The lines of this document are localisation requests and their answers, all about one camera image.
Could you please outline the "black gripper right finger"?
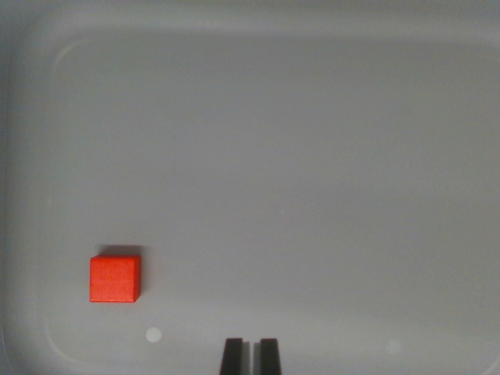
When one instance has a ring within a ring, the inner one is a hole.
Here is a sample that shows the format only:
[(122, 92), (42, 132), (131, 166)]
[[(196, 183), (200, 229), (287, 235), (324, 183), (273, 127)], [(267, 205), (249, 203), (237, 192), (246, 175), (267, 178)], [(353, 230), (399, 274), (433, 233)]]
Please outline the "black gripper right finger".
[(263, 338), (254, 344), (253, 373), (255, 375), (281, 375), (279, 344), (276, 338)]

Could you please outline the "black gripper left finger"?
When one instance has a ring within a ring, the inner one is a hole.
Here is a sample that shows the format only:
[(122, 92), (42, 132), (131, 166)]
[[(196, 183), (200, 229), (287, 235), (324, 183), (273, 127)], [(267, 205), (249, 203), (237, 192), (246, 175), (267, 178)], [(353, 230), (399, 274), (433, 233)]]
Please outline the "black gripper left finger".
[(240, 337), (227, 338), (223, 348), (220, 375), (249, 375), (250, 347)]

